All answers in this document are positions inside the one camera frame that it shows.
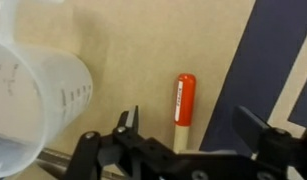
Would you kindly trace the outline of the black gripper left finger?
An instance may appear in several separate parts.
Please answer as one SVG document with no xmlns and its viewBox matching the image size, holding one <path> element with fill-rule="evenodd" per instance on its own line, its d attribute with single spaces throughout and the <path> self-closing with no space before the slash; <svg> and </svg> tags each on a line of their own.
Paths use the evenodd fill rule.
<svg viewBox="0 0 307 180">
<path fill-rule="evenodd" d="M 139 130 L 139 106 L 135 105 L 131 109 L 123 111 L 118 120 L 117 127 L 126 127 L 137 132 Z"/>
</svg>

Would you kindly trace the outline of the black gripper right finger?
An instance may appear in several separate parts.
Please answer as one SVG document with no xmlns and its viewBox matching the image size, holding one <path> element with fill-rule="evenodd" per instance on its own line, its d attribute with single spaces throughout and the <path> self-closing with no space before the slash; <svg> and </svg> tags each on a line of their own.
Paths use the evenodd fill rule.
<svg viewBox="0 0 307 180">
<path fill-rule="evenodd" d="M 270 126 L 245 106 L 234 108 L 232 124 L 250 156 L 257 154 L 269 139 Z"/>
</svg>

